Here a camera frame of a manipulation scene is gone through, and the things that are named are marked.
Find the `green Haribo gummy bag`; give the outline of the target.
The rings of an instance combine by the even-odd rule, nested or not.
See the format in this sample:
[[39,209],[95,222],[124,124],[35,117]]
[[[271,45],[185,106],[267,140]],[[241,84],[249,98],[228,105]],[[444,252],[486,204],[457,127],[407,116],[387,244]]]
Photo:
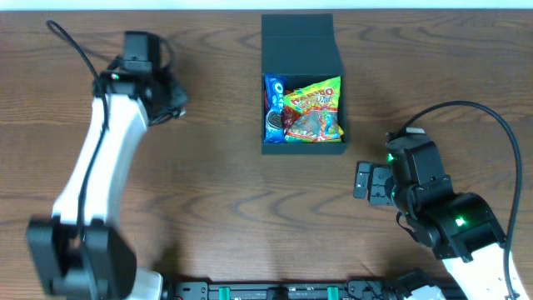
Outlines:
[[283,98],[284,108],[294,108],[301,116],[285,135],[287,143],[340,143],[344,131],[338,122],[341,77],[295,90]]

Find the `blue Oreo cookie pack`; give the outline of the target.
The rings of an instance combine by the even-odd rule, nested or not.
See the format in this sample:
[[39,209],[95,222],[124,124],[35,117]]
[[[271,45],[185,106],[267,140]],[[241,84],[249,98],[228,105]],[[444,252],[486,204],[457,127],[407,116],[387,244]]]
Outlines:
[[285,135],[281,115],[284,109],[285,78],[266,74],[265,143],[284,143]]

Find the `red snack bag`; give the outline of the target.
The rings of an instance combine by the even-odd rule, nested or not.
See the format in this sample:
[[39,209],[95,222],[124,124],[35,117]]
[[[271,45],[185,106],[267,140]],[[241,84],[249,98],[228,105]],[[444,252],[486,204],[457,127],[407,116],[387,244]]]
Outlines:
[[[284,94],[291,94],[292,90],[285,90]],[[268,97],[267,92],[264,92],[264,108],[265,112],[268,110]],[[281,120],[283,124],[284,133],[290,129],[292,124],[301,116],[301,114],[292,107],[285,107],[281,113]]]

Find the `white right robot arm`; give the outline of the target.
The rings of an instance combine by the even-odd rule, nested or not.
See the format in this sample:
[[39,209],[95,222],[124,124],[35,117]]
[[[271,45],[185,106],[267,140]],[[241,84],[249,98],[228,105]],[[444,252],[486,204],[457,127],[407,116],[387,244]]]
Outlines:
[[491,207],[473,192],[455,192],[436,144],[407,134],[388,141],[386,152],[384,163],[357,163],[355,198],[395,207],[404,230],[431,249],[467,298],[526,299]]

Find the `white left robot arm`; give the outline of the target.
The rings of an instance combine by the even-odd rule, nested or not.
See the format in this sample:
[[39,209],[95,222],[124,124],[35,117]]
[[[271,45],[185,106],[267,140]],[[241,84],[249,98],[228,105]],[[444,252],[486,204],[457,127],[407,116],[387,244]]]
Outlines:
[[127,31],[123,53],[94,75],[92,117],[66,187],[49,219],[26,231],[42,289],[67,299],[172,299],[159,272],[138,267],[119,231],[122,194],[148,128],[185,114],[187,95],[162,64],[168,41]]

